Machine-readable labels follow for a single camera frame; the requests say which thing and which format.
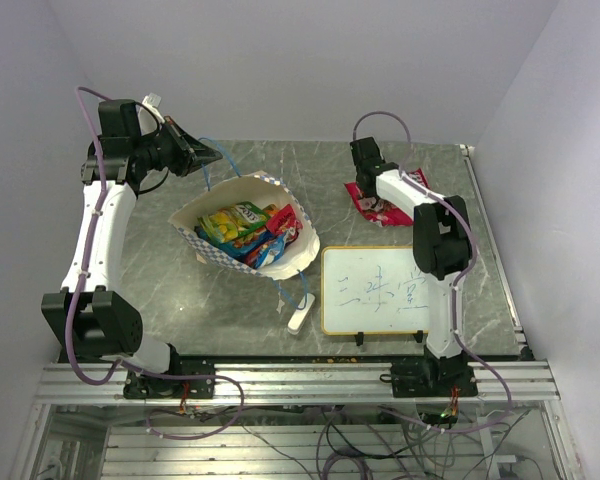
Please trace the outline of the orange snack packet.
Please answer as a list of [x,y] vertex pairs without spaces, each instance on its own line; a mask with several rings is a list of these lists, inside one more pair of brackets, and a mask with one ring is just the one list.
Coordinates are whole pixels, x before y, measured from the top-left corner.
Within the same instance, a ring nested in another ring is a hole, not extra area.
[[241,258],[267,240],[271,233],[266,229],[267,221],[279,210],[275,204],[260,209],[250,202],[242,202],[231,207],[236,219],[239,235],[225,244],[229,255]]

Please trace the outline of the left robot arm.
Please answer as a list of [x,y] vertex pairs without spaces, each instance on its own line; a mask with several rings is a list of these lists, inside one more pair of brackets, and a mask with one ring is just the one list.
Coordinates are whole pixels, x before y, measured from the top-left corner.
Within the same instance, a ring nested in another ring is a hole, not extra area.
[[160,102],[149,94],[140,102],[99,103],[101,130],[81,168],[84,209],[74,257],[59,291],[44,294],[41,311],[71,365],[95,358],[150,372],[150,387],[172,397],[184,373],[172,364],[171,346],[144,333],[139,311],[118,291],[124,238],[150,172],[184,177],[223,155],[161,114]]

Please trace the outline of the yellow framed whiteboard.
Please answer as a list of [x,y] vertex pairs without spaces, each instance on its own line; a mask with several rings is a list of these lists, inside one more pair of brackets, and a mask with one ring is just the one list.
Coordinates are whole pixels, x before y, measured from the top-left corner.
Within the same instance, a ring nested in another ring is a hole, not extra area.
[[332,246],[321,254],[321,329],[328,336],[428,332],[429,276],[409,246]]

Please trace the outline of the aluminium rail frame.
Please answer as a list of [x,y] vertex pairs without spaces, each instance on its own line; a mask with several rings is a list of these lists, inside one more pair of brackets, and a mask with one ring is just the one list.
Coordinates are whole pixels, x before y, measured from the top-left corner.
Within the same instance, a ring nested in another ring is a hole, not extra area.
[[[480,407],[511,400],[516,403],[538,402],[547,412],[549,438],[557,452],[560,475],[564,479],[581,479],[584,472],[570,435],[558,387],[545,361],[495,361],[488,367],[473,362],[473,383],[477,395],[462,398],[463,404]],[[192,405],[221,407],[312,406],[335,404],[392,405],[438,402],[446,405],[448,394],[436,398],[400,397],[392,386],[381,381],[389,373],[387,363],[221,363],[215,365],[217,381],[209,398],[194,397]],[[50,364],[44,368],[33,404],[27,416],[23,437],[11,473],[15,479],[30,479],[34,473],[36,453],[57,406],[75,407],[176,407],[179,398],[127,399],[123,386],[124,371],[117,371],[104,386],[81,382],[67,364]]]

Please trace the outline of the green yellow candy bag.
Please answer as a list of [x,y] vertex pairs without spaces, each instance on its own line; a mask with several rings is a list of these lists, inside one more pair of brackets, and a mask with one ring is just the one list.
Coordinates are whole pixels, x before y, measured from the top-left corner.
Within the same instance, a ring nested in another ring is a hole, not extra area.
[[235,204],[222,207],[212,214],[202,215],[198,218],[200,227],[214,241],[226,243],[239,235],[236,219],[231,212],[231,207]]

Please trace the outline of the red snack packet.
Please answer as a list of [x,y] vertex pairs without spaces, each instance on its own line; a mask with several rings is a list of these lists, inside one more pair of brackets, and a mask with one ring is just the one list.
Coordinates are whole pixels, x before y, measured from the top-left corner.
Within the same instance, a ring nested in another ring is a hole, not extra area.
[[267,221],[265,227],[275,237],[285,235],[295,239],[302,230],[302,223],[297,219],[292,205],[287,204]]

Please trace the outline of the checkered paper bag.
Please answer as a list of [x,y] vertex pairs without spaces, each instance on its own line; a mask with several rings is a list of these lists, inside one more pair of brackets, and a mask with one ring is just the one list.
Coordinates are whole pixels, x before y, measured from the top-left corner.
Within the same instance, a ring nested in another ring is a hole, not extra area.
[[294,308],[307,310],[304,270],[317,258],[320,240],[306,209],[281,179],[242,173],[218,142],[203,140],[228,160],[234,176],[214,184],[203,167],[206,191],[169,223],[201,262],[268,278]]

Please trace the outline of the white eraser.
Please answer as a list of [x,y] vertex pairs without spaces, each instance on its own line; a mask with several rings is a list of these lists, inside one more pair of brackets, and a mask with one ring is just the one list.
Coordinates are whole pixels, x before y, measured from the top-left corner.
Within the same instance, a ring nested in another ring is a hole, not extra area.
[[306,297],[305,305],[302,308],[298,308],[291,315],[288,323],[287,323],[287,332],[291,335],[298,335],[300,330],[302,329],[305,320],[311,308],[315,303],[315,296],[309,293]]

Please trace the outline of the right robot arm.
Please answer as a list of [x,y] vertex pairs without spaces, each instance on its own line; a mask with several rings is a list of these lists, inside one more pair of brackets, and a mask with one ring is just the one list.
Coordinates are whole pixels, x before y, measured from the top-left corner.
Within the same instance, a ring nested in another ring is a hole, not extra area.
[[372,137],[352,141],[350,150],[362,193],[392,203],[413,221],[413,257],[431,276],[430,326],[420,380],[428,393],[443,395],[467,364],[462,287],[475,265],[476,246],[466,203],[460,196],[433,192],[385,161]]

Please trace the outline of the pink snack bag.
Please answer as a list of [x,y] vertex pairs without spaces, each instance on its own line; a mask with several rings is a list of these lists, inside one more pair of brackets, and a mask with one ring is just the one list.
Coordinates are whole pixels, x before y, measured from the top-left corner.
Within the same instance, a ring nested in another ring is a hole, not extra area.
[[378,226],[412,226],[415,207],[432,204],[434,192],[421,169],[413,172],[397,168],[383,172],[377,180],[380,182],[377,192],[380,197],[366,195],[356,182],[345,184],[356,209],[371,223]]

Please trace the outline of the blue snack bag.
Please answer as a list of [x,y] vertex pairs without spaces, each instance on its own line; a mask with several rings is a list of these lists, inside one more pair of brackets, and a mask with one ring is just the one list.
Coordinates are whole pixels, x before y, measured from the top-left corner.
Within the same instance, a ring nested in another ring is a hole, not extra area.
[[[227,242],[218,243],[212,240],[201,227],[196,227],[194,231],[202,240],[210,243],[212,246],[229,255],[228,248],[225,246]],[[285,247],[286,243],[282,235],[275,237],[271,234],[267,240],[261,243],[256,249],[248,253],[246,256],[241,258],[233,258],[232,256],[229,256],[252,269],[259,269],[260,267],[264,267],[277,261],[283,255]]]

